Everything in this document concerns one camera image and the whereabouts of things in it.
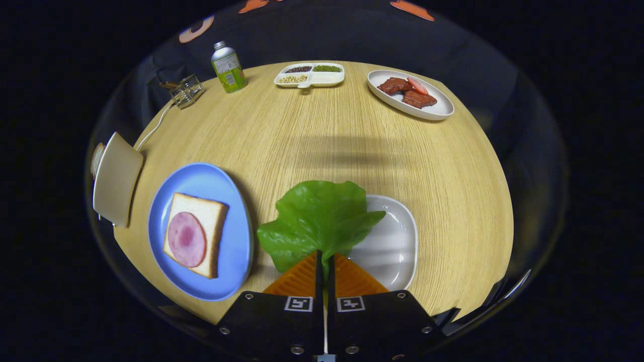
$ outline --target lettuce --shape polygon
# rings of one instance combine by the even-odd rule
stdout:
[[[353,182],[304,181],[276,203],[279,216],[258,227],[261,247],[279,272],[289,270],[310,253],[322,251],[325,280],[328,259],[336,252],[348,256],[384,211],[366,211],[366,193]]]

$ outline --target black bean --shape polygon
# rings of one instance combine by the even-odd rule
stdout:
[[[291,68],[284,73],[298,73],[301,71],[310,71],[311,67],[310,66],[296,66],[295,68]]]

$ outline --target white cable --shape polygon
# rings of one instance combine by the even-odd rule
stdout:
[[[148,134],[143,138],[143,141],[141,141],[141,143],[139,143],[139,144],[138,144],[138,146],[137,146],[137,152],[139,151],[139,149],[141,149],[141,147],[143,146],[143,144],[145,144],[145,143],[146,143],[147,139],[148,139],[148,138],[150,138],[150,136],[152,135],[152,133],[154,133],[154,132],[156,131],[156,129],[157,129],[157,128],[159,128],[159,126],[161,126],[161,122],[163,121],[163,117],[165,117],[165,116],[166,116],[166,113],[167,113],[167,112],[170,110],[170,108],[172,108],[172,106],[174,106],[174,105],[175,105],[174,103],[170,104],[170,105],[169,105],[169,106],[168,106],[168,107],[163,111],[163,113],[161,113],[161,117],[159,117],[159,123],[158,123],[158,124],[157,124],[157,125],[156,125],[156,126],[155,126],[151,131],[150,131],[150,133],[148,133]]]

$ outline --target steak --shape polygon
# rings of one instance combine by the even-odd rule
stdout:
[[[438,102],[436,98],[432,97],[431,95],[420,94],[416,90],[408,90],[404,92],[402,101],[416,108],[433,106]]]
[[[384,83],[379,85],[377,88],[387,93],[388,95],[392,95],[397,91],[406,91],[412,89],[413,87],[408,81],[402,78],[391,77]]]

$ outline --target round wooden table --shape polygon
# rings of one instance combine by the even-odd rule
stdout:
[[[241,291],[261,292],[279,276],[256,240],[251,273],[227,300],[198,300],[164,276],[147,236],[150,205],[162,182],[192,162],[230,174],[254,229],[274,220],[275,202],[305,180],[350,180],[368,194],[401,201],[419,234],[409,291],[430,315],[458,307],[457,318],[464,316],[504,276],[512,250],[512,205],[498,158],[472,114],[443,83],[416,75],[445,93],[455,112],[443,121],[409,116],[368,89],[367,73],[390,68],[338,63],[345,67],[345,81],[331,88],[277,87],[273,79],[292,62],[244,70],[249,84],[232,94],[217,78],[206,81],[201,98],[183,110],[172,107],[144,144],[130,224],[115,227],[114,236],[132,264],[183,308],[217,324]]]

